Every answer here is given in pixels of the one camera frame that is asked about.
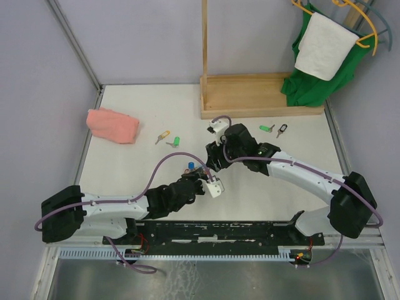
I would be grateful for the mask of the metal keyring plate with keys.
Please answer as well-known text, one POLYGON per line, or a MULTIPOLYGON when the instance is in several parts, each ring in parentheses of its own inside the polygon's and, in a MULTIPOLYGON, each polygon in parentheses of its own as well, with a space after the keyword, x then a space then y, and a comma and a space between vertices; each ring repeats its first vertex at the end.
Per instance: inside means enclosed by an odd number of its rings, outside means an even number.
POLYGON ((197 166, 195 162, 188 162, 187 168, 184 170, 184 174, 191 174, 191 173, 196 173, 199 175, 200 178, 203 178, 204 180, 208 179, 208 174, 204 170, 202 166, 197 166))

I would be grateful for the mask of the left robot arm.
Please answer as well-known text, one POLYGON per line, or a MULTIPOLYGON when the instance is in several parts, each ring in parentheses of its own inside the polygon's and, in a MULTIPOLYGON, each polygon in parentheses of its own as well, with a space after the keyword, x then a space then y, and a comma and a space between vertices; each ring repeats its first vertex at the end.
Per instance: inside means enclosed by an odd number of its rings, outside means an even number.
POLYGON ((109 237, 131 244, 138 238, 136 221, 160 219, 204 195, 201 171, 183 174, 176 182, 148 189, 143 196, 102 197, 64 188, 41 204, 38 228, 46 244, 109 237))

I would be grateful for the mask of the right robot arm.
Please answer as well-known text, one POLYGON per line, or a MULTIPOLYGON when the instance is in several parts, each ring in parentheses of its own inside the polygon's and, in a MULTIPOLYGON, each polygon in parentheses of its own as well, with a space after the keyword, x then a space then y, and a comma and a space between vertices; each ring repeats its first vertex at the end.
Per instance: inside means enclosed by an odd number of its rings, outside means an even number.
POLYGON ((329 232, 357 239, 376 215, 376 200, 362 175, 314 168, 273 144, 258 143, 243 124, 211 121, 207 130, 215 135, 214 142, 206 146, 208 168, 218 172, 243 163, 252 172, 287 181, 326 203, 321 209, 300 211, 293 217, 293 225, 286 230, 293 244, 329 232))

